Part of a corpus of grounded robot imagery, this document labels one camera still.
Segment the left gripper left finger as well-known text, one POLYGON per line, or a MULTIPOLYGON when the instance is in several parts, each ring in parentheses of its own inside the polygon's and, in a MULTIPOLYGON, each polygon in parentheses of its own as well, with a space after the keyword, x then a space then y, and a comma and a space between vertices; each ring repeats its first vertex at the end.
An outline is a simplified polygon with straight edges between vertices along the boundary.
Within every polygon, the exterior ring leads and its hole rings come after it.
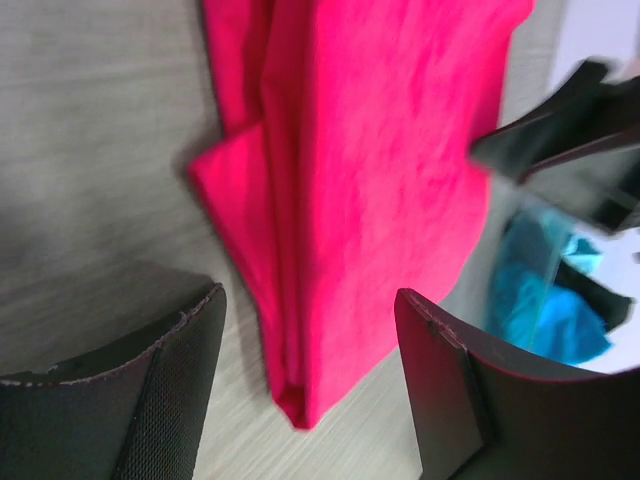
POLYGON ((192 478, 226 307, 209 282, 101 348, 2 376, 2 478, 192 478))

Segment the red t shirt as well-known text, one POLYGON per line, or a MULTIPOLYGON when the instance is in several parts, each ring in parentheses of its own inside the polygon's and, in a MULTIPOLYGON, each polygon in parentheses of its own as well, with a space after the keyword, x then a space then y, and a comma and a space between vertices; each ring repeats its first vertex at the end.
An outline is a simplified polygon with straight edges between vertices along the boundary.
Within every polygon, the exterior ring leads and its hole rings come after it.
POLYGON ((444 299, 477 245, 530 1, 207 1, 221 143, 188 168, 259 313, 271 395, 314 428, 444 299))

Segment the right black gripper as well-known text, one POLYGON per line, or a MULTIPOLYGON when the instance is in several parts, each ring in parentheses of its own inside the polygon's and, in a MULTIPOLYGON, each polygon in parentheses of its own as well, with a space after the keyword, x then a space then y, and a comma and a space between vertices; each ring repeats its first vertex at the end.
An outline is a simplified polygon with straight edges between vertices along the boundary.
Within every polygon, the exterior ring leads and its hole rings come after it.
POLYGON ((516 182, 544 162, 544 201, 608 235, 639 226, 639 77, 609 83, 582 61, 546 100, 471 143, 477 163, 516 182))

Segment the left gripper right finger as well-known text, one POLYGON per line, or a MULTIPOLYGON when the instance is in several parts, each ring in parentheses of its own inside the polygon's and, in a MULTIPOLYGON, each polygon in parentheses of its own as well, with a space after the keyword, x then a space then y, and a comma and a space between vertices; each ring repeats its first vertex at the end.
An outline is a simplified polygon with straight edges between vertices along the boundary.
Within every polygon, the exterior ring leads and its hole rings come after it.
POLYGON ((411 289, 394 304, 426 479, 635 479, 639 372, 531 354, 411 289))

